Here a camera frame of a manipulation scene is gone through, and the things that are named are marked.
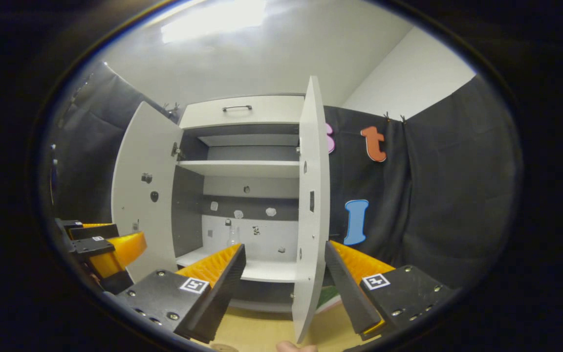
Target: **ceiling light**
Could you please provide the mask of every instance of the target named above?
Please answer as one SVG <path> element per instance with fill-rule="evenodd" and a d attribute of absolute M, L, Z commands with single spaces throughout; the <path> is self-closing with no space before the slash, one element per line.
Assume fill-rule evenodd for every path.
<path fill-rule="evenodd" d="M 255 27 L 264 20 L 263 0 L 234 0 L 195 9 L 161 28 L 164 43 Z"/>

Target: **white cabinet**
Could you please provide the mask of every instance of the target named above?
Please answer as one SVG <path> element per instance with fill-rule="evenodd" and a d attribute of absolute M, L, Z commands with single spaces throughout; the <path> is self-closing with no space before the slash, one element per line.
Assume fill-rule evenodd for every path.
<path fill-rule="evenodd" d="M 180 153 L 172 153 L 174 143 Z M 141 181 L 143 173 L 152 174 L 151 183 Z M 183 192 L 195 184 L 187 177 L 199 180 L 200 190 Z M 148 249 L 128 267 L 135 282 L 155 269 L 177 270 L 224 249 L 225 221 L 231 219 L 241 229 L 247 258 L 242 280 L 250 287 L 233 305 L 291 310 L 300 342 L 324 278 L 329 190 L 325 113 L 318 80 L 311 77 L 305 97 L 248 96 L 189 105 L 179 127 L 142 103 L 116 161 L 112 220 L 124 233 L 134 223 L 145 232 Z M 157 200 L 152 192 L 159 194 Z M 242 207 L 244 218 L 233 206 Z M 189 215 L 179 218 L 180 209 Z M 193 223 L 199 221 L 200 230 Z M 187 236 L 188 245 L 180 247 Z M 249 293 L 253 289 L 258 297 Z M 279 300 L 267 302 L 266 296 Z"/>
<path fill-rule="evenodd" d="M 303 96 L 242 96 L 189 104 L 181 116 L 182 129 L 256 123 L 299 123 Z"/>
<path fill-rule="evenodd" d="M 174 143 L 182 130 L 149 104 L 139 105 L 123 136 L 112 176 L 112 222 L 119 234 L 145 232 L 147 250 L 127 270 L 136 283 L 155 269 L 175 267 L 171 200 L 175 158 Z M 141 181 L 143 173 L 152 182 Z M 158 198 L 152 200 L 152 192 Z"/>

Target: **foam letter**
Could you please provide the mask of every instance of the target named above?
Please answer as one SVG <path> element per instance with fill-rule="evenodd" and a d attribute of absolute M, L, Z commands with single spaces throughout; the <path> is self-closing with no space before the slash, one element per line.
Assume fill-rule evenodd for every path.
<path fill-rule="evenodd" d="M 368 200 L 349 200 L 345 204 L 346 211 L 349 212 L 349 224 L 346 230 L 344 245 L 358 244 L 366 240 L 364 236 L 364 213 L 368 208 Z"/>
<path fill-rule="evenodd" d="M 329 123 L 326 123 L 325 126 L 327 127 L 327 149 L 329 149 L 328 153 L 331 153 L 336 148 L 336 142 L 334 142 L 333 138 L 329 136 L 329 134 L 333 134 L 333 129 Z"/>
<path fill-rule="evenodd" d="M 379 142 L 384 141 L 384 135 L 377 132 L 377 127 L 366 127 L 360 134 L 366 138 L 366 152 L 368 157 L 375 162 L 383 162 L 386 160 L 386 153 L 379 149 Z"/>

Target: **blue letter i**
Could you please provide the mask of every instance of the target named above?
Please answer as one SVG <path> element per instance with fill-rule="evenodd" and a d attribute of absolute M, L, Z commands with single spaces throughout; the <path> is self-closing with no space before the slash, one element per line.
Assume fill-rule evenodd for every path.
<path fill-rule="evenodd" d="M 364 236 L 364 213 L 368 208 L 368 200 L 349 200 L 345 209 L 349 212 L 349 224 L 346 231 L 345 245 L 358 244 L 366 240 Z"/>

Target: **white wall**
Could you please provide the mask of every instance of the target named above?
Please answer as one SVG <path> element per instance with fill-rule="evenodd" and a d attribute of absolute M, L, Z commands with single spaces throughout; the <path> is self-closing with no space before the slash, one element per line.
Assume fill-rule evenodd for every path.
<path fill-rule="evenodd" d="M 160 105 L 305 93 L 314 74 L 324 104 L 339 107 L 412 27 L 362 0 L 270 0 L 265 11 L 259 27 L 168 44 L 143 27 L 100 57 Z"/>
<path fill-rule="evenodd" d="M 449 96 L 475 76 L 461 58 L 414 27 L 342 107 L 400 120 Z"/>

